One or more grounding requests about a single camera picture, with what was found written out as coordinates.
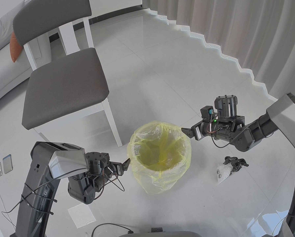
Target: curtain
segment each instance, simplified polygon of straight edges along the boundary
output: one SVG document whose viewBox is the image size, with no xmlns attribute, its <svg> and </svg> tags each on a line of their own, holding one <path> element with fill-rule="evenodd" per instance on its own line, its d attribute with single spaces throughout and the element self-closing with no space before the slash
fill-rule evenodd
<svg viewBox="0 0 295 237">
<path fill-rule="evenodd" d="M 143 0 L 237 58 L 276 98 L 295 94 L 295 0 Z"/>
</svg>

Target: chair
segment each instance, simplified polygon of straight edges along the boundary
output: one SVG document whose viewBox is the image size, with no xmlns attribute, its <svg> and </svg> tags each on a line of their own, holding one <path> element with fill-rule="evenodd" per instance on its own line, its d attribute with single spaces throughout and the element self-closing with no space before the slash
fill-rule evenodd
<svg viewBox="0 0 295 237">
<path fill-rule="evenodd" d="M 14 18 L 13 28 L 34 70 L 24 103 L 22 125 L 44 140 L 47 127 L 104 110 L 118 146 L 122 146 L 109 106 L 107 81 L 94 48 L 88 17 L 89 0 L 32 0 Z M 83 18 L 89 48 L 80 50 L 72 21 Z M 37 68 L 28 42 L 52 29 L 66 56 Z"/>
</svg>

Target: yellow trash bag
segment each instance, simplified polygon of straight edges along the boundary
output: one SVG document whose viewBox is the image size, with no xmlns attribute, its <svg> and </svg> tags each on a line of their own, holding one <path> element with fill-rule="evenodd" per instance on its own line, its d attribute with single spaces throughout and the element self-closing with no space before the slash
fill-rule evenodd
<svg viewBox="0 0 295 237">
<path fill-rule="evenodd" d="M 173 187 L 189 168 L 191 143 L 180 127 L 152 121 L 134 132 L 127 153 L 139 184 L 148 194 L 159 194 Z"/>
</svg>

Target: crumpled trash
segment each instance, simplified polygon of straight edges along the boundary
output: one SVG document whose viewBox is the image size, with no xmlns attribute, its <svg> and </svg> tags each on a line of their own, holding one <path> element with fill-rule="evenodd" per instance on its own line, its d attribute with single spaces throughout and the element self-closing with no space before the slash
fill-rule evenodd
<svg viewBox="0 0 295 237">
<path fill-rule="evenodd" d="M 127 153 L 133 175 L 146 193 L 159 194 L 189 168 L 191 143 L 177 125 L 152 121 L 134 132 Z"/>
<path fill-rule="evenodd" d="M 216 170 L 217 180 L 219 184 L 230 175 L 232 175 L 234 172 L 238 172 L 242 168 L 242 166 L 249 166 L 243 158 L 238 159 L 237 157 L 226 156 L 224 158 L 224 163 L 218 166 Z"/>
</svg>

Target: floor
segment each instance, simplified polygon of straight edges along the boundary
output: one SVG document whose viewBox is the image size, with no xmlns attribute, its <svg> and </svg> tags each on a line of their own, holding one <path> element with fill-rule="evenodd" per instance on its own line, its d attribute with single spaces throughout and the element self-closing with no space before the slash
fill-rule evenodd
<svg viewBox="0 0 295 237">
<path fill-rule="evenodd" d="M 176 26 L 150 10 L 93 24 L 91 30 L 124 145 L 117 147 L 104 112 L 44 131 L 52 141 L 107 152 L 113 161 L 124 161 L 130 136 L 149 121 L 191 127 L 201 120 L 201 107 L 213 105 L 218 95 L 235 94 L 238 114 L 249 123 L 273 103 L 262 87 L 252 85 L 249 73 L 239 71 L 236 62 L 223 58 L 218 49 L 208 48 L 203 38 L 187 27 Z M 86 48 L 84 30 L 75 34 L 79 47 Z M 65 55 L 59 40 L 51 43 L 51 51 L 53 60 Z M 0 177 L 7 210 L 20 199 L 31 163 L 29 153 L 41 140 L 21 125 L 26 85 L 27 81 L 0 99 L 0 161 L 11 154 L 14 165 L 13 171 Z M 76 228 L 68 213 L 80 203 L 68 195 L 67 179 L 61 180 L 47 236 L 90 236 L 96 225 L 105 222 L 129 226 L 135 233 L 148 232 L 151 227 L 193 231 L 202 237 L 278 233 L 295 183 L 295 149 L 283 134 L 276 132 L 246 153 L 232 146 L 219 149 L 209 138 L 192 139 L 191 143 L 191 166 L 169 191 L 147 195 L 128 171 L 120 178 L 126 191 L 108 185 L 102 197 L 89 205 L 96 222 L 84 227 Z M 244 158 L 249 167 L 218 184 L 216 168 L 225 156 Z M 10 217 L 16 223 L 17 210 Z M 14 232 L 1 213 L 0 230 L 5 237 Z M 122 228 L 102 226 L 94 236 L 126 233 Z"/>
</svg>

